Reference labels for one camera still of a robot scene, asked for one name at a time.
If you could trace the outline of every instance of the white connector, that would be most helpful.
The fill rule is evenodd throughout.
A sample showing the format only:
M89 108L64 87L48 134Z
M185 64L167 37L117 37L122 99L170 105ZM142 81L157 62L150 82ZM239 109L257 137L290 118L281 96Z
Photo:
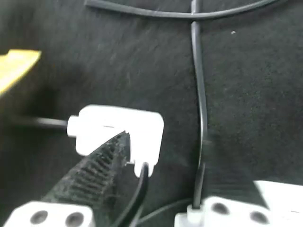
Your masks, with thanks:
M14 209L3 227L95 227L90 207L32 201Z
M158 163L163 118L159 113L134 110L115 106L88 105L71 116L67 124L67 134L76 137L76 151L87 156L117 134L130 134L130 162L134 172L140 176L144 162L149 165L149 176Z

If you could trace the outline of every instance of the black wire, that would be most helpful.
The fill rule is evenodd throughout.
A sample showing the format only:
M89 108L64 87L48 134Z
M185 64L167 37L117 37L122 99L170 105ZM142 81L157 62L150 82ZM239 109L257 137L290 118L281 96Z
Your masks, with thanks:
M192 0L191 12L198 13L200 11L199 0ZM202 47L201 47L201 36L200 36L200 24L196 21L191 24L191 40L193 49L194 66L196 72L196 89L199 109L199 120L200 120L200 142L199 142L199 163L198 170L196 173L196 181L193 196L193 209L200 209L201 205L201 194L203 187L203 179L205 172L205 161L203 156L203 140L207 136L207 107L206 107L206 94L204 84L204 72L202 63Z
M63 130L67 129L67 121L51 119L51 118L13 116L13 117L8 117L7 120L8 123L14 126L63 129Z
M154 11L149 9L141 9L131 6L125 6L113 2L108 2L104 0L85 0L85 5L90 7L96 7L100 9L106 9L110 11L127 13L138 15L142 17L160 17L160 18L174 18L174 19L189 19L189 20L206 20L206 19L217 19L222 17L230 17L236 14L252 11L266 5L273 4L279 0L261 0L255 3L251 3L246 6L240 6L233 9L227 9L217 12L208 12L208 13L181 13L181 12L162 12Z
M137 225L143 224L144 222L148 221L149 219L151 219L151 218L157 216L158 214L160 214L162 212L165 212L165 211L167 211L167 210L169 210L173 207L180 206L180 205L183 205L183 204L189 204L191 201L192 201L191 198L181 199L181 200L178 200L176 202L165 205L163 207L160 207L160 208L154 210L153 212L145 215L144 217L140 218Z
M134 227L141 215L148 187L148 164L142 165L137 189L125 210L111 227Z

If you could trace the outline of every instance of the screw hole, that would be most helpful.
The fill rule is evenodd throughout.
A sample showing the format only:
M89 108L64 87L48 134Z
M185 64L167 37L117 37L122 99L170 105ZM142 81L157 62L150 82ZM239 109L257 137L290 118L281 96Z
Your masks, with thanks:
M229 211L227 209L227 207L222 204L222 203L215 203L213 206L212 206L212 210L216 213L219 213L219 214L229 214Z
M83 220L84 220L83 214L79 212L75 212L67 217L65 224L67 227L78 227L83 223Z
M30 222L34 225L41 224L42 222L44 222L46 220L47 215L48 215L48 213L46 210L38 211L31 217Z
M268 224L268 218L261 212L254 211L250 214L250 219L260 224Z

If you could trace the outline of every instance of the yellow handle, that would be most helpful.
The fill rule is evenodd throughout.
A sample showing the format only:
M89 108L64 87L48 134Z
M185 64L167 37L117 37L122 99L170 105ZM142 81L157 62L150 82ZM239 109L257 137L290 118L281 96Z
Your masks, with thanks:
M10 50L0 55L0 96L32 68L40 55L40 51L30 50Z

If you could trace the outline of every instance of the black fabric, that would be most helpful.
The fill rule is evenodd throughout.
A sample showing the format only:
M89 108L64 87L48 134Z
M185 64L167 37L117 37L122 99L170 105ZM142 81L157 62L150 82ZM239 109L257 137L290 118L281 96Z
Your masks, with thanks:
M190 11L189 0L123 4ZM204 0L204 11L253 0ZM144 213L192 195L198 162L196 86L190 24L95 9L81 0L1 0L0 53L37 49L42 58L0 99L0 113L67 119L88 104L162 114L160 161ZM210 128L255 179L303 184L302 9L299 0L245 15L201 22ZM60 132L0 133L1 219L38 200L80 161L74 139ZM121 176L117 213L137 181ZM144 226L172 226L172 209Z
M90 206L97 226L110 226L115 218L117 175L126 166L130 137L123 132L83 158L43 197L42 201Z

